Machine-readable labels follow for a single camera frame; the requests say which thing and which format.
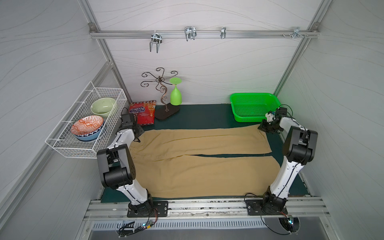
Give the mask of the tan long pants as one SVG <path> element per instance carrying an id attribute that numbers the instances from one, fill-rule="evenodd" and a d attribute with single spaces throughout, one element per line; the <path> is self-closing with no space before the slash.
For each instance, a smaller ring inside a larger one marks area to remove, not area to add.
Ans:
<path id="1" fill-rule="evenodd" d="M 260 196 L 280 170 L 256 125 L 150 130 L 129 150 L 138 182 L 155 198 Z"/>

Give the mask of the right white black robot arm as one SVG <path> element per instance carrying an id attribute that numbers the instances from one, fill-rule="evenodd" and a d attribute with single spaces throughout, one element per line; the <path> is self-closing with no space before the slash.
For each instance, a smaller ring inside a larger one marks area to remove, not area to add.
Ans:
<path id="1" fill-rule="evenodd" d="M 264 193 L 261 203 L 262 211 L 267 214 L 282 213 L 296 176 L 314 159 L 318 132 L 299 124 L 284 107 L 268 112 L 258 129 L 265 133 L 287 133 L 282 149 L 281 169 Z"/>

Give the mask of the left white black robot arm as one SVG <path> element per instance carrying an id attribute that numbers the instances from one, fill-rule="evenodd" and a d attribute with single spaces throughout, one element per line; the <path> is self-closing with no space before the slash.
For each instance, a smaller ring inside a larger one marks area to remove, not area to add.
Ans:
<path id="1" fill-rule="evenodd" d="M 97 152 L 97 162 L 103 187 L 117 190 L 129 200 L 129 209 L 138 214 L 154 212 L 154 204 L 149 191 L 136 179 L 136 168 L 129 147 L 139 141 L 144 133 L 134 114 L 121 115 L 121 125 L 112 143 Z"/>

